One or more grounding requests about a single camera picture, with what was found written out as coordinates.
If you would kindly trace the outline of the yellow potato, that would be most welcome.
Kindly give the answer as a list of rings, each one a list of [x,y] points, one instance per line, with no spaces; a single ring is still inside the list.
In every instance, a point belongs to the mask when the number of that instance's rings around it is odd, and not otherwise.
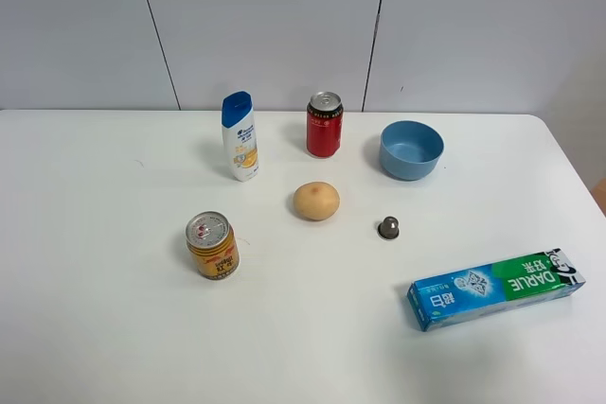
[[[325,182],[310,182],[300,186],[293,196],[294,211],[300,217],[322,221],[332,217],[340,206],[340,196],[334,186]]]

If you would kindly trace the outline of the red soda can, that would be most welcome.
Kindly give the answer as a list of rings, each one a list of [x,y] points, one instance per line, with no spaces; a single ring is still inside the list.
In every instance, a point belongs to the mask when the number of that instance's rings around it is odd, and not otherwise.
[[[331,157],[341,143],[344,107],[333,92],[320,92],[307,105],[307,150],[316,157]]]

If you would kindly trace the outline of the white blue shampoo bottle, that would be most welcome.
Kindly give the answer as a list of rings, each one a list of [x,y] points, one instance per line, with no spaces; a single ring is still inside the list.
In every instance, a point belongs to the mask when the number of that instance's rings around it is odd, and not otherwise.
[[[253,101],[245,91],[223,100],[223,151],[233,176],[246,182],[258,173],[258,143]]]

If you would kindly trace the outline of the small grey coffee capsule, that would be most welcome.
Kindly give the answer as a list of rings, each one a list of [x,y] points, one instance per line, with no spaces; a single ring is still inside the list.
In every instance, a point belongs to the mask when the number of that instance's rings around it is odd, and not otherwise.
[[[378,224],[377,232],[381,238],[393,240],[400,234],[399,221],[393,216],[387,216]]]

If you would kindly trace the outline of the blue plastic bowl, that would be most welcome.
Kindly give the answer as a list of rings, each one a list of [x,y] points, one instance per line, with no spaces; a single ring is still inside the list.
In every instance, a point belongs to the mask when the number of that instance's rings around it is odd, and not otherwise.
[[[434,170],[443,151],[444,141],[432,127],[418,121],[401,120],[383,129],[379,161],[390,176],[414,182]]]

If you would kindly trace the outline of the gold energy drink can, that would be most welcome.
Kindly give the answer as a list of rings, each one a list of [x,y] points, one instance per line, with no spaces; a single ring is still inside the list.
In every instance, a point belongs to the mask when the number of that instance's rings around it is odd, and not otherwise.
[[[186,226],[186,242],[199,273],[209,280],[222,280],[240,264],[234,230],[225,215],[205,211]]]

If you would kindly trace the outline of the blue green toothpaste box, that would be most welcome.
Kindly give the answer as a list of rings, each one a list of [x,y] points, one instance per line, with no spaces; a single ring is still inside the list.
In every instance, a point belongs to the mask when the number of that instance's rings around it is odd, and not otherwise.
[[[427,332],[567,297],[584,284],[556,248],[417,280],[407,299]]]

